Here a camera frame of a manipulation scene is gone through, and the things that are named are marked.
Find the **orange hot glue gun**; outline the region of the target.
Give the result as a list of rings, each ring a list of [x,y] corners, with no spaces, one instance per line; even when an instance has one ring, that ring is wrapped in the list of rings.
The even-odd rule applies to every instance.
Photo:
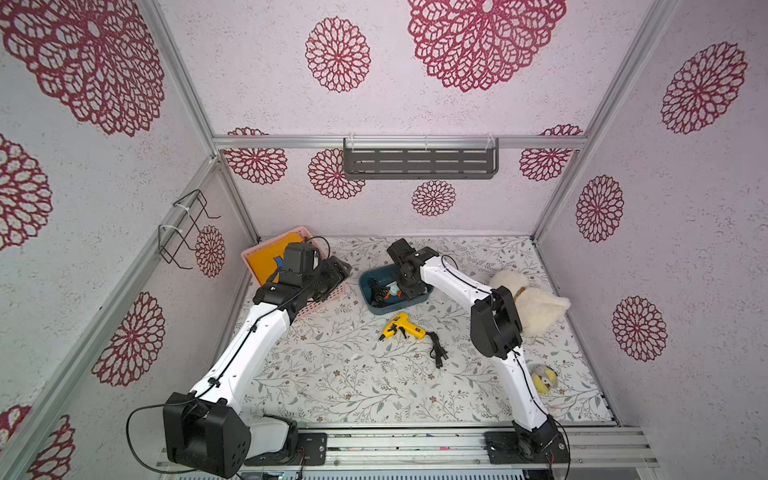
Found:
[[[395,297],[400,298],[401,296],[402,292],[396,283],[390,283],[385,287],[385,300]]]

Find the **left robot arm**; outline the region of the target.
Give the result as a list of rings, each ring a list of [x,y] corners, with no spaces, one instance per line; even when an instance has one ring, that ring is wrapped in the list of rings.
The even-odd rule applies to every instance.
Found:
[[[282,264],[258,288],[242,327],[211,369],[187,393],[159,404],[165,447],[178,473],[229,479],[245,461],[284,449],[291,423],[268,416],[254,426],[241,418],[245,388],[307,304],[317,304],[350,276],[349,263],[322,257],[311,242],[287,245]]]

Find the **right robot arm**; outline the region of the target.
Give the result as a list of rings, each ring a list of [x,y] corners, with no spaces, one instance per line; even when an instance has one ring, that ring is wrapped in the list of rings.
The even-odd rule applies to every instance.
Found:
[[[436,250],[417,250],[403,238],[392,243],[387,253],[397,267],[398,288],[406,297],[414,298],[431,286],[469,311],[471,342],[492,360],[507,394],[515,431],[513,448],[518,454],[550,465],[570,463],[568,435],[543,406],[525,365],[522,322],[510,290],[475,281]]]

